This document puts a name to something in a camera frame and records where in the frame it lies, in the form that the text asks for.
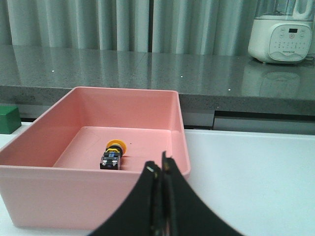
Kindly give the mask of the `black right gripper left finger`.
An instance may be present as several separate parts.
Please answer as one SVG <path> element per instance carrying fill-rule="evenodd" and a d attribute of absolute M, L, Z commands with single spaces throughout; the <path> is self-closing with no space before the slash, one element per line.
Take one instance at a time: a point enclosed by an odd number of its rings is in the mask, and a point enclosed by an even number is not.
<path fill-rule="evenodd" d="M 97 229 L 94 236 L 161 236 L 161 170 L 153 161 L 143 171 L 124 202 Z"/>

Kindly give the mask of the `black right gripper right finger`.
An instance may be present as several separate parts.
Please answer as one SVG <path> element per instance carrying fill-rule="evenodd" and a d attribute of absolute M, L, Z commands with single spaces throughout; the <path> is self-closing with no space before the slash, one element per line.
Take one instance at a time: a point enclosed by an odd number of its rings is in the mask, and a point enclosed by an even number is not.
<path fill-rule="evenodd" d="M 240 236 L 198 197 L 175 160 L 162 153 L 162 186 L 170 236 Z"/>

